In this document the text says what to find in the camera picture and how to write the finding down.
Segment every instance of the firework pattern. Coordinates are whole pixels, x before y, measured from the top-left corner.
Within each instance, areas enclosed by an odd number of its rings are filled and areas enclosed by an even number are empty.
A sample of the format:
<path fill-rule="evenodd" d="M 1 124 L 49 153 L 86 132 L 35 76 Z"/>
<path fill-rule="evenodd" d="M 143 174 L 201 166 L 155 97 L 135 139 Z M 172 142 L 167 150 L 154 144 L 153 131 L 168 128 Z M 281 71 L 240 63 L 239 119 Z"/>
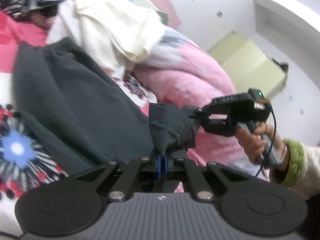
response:
<path fill-rule="evenodd" d="M 0 199 L 2 194 L 19 198 L 34 187 L 66 176 L 12 105 L 0 105 Z"/>

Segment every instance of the white flower center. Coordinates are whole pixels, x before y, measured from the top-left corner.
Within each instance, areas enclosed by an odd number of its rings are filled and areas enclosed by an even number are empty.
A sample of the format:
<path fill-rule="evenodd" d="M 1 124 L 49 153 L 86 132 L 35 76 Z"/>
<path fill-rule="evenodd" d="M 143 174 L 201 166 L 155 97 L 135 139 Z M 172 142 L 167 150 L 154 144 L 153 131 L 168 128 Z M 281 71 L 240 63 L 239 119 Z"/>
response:
<path fill-rule="evenodd" d="M 12 143 L 10 148 L 15 155 L 21 155 L 24 153 L 24 147 L 20 143 Z"/>

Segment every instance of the green cuff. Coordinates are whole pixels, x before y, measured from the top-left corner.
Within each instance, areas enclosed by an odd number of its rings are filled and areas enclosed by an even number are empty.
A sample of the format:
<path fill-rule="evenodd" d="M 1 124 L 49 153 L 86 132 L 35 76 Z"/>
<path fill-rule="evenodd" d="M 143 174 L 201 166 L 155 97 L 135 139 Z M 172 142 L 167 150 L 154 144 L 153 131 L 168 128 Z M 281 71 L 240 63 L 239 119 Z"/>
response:
<path fill-rule="evenodd" d="M 288 165 L 288 172 L 284 174 L 277 169 L 270 172 L 270 179 L 272 182 L 281 184 L 284 187 L 293 187 L 300 176 L 304 165 L 304 150 L 301 143 L 293 140 L 284 140 L 290 150 L 290 160 Z"/>

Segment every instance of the silver bolt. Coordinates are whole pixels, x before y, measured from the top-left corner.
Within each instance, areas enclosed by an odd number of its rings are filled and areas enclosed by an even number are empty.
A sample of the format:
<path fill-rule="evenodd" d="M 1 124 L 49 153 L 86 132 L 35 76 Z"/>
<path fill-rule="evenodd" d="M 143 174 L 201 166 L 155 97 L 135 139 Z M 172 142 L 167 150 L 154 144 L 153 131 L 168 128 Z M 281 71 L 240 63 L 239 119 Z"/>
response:
<path fill-rule="evenodd" d="M 123 199 L 124 193 L 122 191 L 112 191 L 110 192 L 109 197 L 112 199 Z"/>
<path fill-rule="evenodd" d="M 213 194 L 209 191 L 200 191 L 197 194 L 198 198 L 200 199 L 211 199 L 213 198 Z"/>

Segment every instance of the sleeve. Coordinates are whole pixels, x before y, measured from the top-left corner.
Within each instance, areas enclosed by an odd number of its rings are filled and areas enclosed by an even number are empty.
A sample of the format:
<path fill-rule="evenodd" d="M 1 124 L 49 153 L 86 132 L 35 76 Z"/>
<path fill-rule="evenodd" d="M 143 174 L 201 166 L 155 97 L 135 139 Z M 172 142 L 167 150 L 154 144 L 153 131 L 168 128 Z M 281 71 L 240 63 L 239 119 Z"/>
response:
<path fill-rule="evenodd" d="M 320 148 L 303 145 L 293 140 L 285 140 L 290 150 L 290 160 L 286 172 L 273 169 L 270 180 L 296 191 L 302 198 L 320 193 Z"/>

